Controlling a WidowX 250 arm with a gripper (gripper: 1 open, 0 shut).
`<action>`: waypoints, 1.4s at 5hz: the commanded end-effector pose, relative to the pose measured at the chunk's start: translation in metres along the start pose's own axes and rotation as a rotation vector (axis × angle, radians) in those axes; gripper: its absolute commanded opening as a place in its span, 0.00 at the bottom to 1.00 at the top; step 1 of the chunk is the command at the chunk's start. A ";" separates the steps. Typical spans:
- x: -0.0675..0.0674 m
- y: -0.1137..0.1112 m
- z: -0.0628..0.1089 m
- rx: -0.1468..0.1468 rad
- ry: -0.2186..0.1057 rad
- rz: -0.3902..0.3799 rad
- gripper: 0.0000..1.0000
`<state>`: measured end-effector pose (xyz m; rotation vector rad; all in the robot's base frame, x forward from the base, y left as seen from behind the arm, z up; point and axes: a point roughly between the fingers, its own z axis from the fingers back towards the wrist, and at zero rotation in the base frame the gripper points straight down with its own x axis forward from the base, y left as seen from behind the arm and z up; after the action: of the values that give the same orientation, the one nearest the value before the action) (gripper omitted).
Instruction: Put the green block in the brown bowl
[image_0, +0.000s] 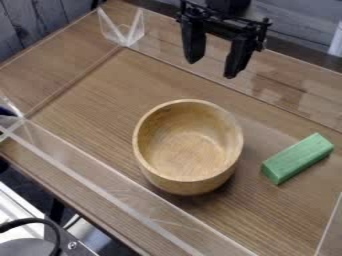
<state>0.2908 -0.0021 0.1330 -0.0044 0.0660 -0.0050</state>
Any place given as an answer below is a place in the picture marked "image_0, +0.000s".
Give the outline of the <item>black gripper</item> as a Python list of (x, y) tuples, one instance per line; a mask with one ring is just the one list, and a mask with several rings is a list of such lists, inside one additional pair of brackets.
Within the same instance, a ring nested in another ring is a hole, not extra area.
[(232, 41), (223, 75), (236, 77), (244, 70), (253, 50), (265, 48), (271, 19), (255, 11), (252, 0), (180, 0), (176, 21), (181, 28), (182, 53), (189, 64), (205, 53), (205, 34)]

